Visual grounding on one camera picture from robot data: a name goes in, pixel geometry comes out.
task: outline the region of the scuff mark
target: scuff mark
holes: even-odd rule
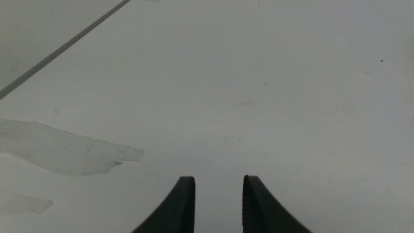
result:
[[[160,3],[161,2],[161,0],[144,0],[144,1],[155,2],[155,3]]]
[[[17,73],[19,69],[19,65],[20,65],[19,62],[15,62],[12,66],[12,69],[10,70],[10,73],[13,73],[13,72]]]
[[[41,214],[54,205],[51,200],[25,196],[0,189],[0,214]]]
[[[0,153],[68,176],[107,173],[122,162],[139,161],[144,151],[93,139],[38,122],[0,119]]]
[[[253,106],[254,104],[255,104],[254,102],[240,102],[239,103],[239,105],[245,106],[245,107]]]

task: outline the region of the white table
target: white table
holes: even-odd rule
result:
[[[196,232],[242,232],[258,175],[313,232],[414,230],[414,4],[132,1],[0,101],[0,118],[145,150],[68,177],[5,156],[0,187],[54,201],[7,232],[128,232],[181,175]]]

